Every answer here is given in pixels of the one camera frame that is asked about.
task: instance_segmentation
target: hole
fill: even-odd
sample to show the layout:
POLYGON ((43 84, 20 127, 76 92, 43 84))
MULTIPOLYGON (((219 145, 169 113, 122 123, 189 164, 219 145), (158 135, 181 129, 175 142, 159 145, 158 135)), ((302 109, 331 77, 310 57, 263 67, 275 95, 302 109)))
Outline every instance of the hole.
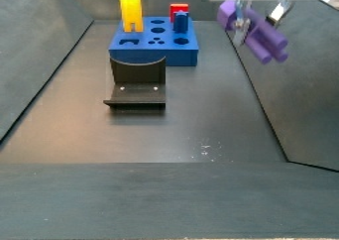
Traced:
POLYGON ((186 39, 186 38, 178 38, 177 40, 175 40, 175 43, 178 44, 178 45, 187 45, 189 43, 190 43, 190 41, 189 41, 189 39, 186 39))
POLYGON ((161 34, 161 33, 165 33, 165 29, 163 28, 154 28, 154 29, 151 29, 151 32, 161 34))
POLYGON ((162 24, 162 23, 165 23, 165 21, 162 21, 162 20, 153 20, 151 23, 154 23, 154 24, 162 24))
POLYGON ((134 43, 135 45, 138 45, 139 40, 138 39, 122 39, 121 42, 119 42, 121 45, 125 45, 127 43, 134 43))

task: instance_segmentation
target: yellow block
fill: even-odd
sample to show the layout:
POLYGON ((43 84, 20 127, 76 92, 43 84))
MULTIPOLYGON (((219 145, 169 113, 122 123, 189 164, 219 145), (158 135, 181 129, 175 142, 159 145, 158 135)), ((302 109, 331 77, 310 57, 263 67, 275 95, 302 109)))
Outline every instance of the yellow block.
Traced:
POLYGON ((143 32, 142 0, 121 0, 125 32, 143 32))

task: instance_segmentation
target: red block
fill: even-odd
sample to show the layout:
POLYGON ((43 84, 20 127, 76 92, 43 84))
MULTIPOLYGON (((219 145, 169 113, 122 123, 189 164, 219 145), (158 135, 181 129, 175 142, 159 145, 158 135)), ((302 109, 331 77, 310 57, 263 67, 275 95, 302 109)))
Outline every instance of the red block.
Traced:
POLYGON ((170 19, 174 22, 175 19, 175 12, 189 12, 189 4, 171 4, 170 6, 170 19))

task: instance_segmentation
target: gray wall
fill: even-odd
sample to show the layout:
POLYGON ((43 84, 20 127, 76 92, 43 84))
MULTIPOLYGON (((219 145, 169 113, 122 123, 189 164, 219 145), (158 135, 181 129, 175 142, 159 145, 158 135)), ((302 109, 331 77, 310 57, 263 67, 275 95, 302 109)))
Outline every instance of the gray wall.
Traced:
POLYGON ((0 0, 0 140, 91 21, 74 0, 0 0))
MULTIPOLYGON (((209 0, 142 0, 145 16, 167 16, 171 3, 189 3, 194 20, 217 20, 218 2, 209 0)), ((97 20, 119 20, 119 0, 78 0, 97 20)))
MULTIPOLYGON (((255 2, 265 14, 270 2, 255 2)), ((299 1, 279 30, 290 43, 285 63, 262 65, 239 47, 254 89, 289 159, 339 171, 339 11, 299 1)))

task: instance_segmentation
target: blue block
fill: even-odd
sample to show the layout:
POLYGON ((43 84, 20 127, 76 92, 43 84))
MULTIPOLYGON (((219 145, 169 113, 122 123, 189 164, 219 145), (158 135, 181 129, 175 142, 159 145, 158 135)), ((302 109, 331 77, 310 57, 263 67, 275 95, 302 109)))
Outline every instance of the blue block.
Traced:
POLYGON ((110 56, 130 63, 159 61, 167 66, 195 66, 199 45, 193 19, 189 17, 187 33, 175 33, 170 17, 145 17, 145 32, 123 32, 122 22, 114 35, 110 56))
POLYGON ((187 33, 189 31, 189 12, 177 12, 174 21, 175 33, 187 33))

